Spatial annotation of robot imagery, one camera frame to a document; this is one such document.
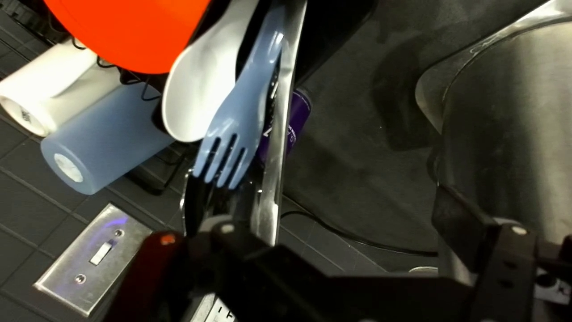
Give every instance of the light switch plate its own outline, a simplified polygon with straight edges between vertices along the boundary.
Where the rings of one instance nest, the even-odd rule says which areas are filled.
[[[107,203],[33,282],[33,287],[89,316],[149,232]]]

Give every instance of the purple object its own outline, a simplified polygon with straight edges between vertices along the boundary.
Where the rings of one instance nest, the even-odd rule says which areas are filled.
[[[305,119],[309,117],[309,112],[310,112],[310,101],[309,101],[307,94],[303,94],[300,91],[292,91],[291,92],[289,119],[287,119],[287,144],[285,144],[287,151],[296,143],[296,139],[305,125]],[[269,132],[271,132],[271,125],[267,128],[264,128],[262,137],[260,137],[260,144],[257,148],[257,157],[260,160],[264,160],[266,153],[267,153]]]

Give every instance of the orange object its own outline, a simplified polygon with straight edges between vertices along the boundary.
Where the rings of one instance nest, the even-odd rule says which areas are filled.
[[[139,73],[167,73],[208,0],[44,0],[101,58]]]

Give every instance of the white plastic spoon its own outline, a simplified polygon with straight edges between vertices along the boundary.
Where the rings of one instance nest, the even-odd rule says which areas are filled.
[[[257,0],[230,0],[225,14],[173,62],[162,121],[176,141],[196,141],[235,84],[235,57]]]

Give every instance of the blue plastic fork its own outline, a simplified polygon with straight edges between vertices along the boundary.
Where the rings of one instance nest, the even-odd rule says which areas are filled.
[[[278,60],[285,7],[273,1],[233,89],[216,110],[194,159],[192,175],[233,189],[246,173],[259,144],[267,85]]]

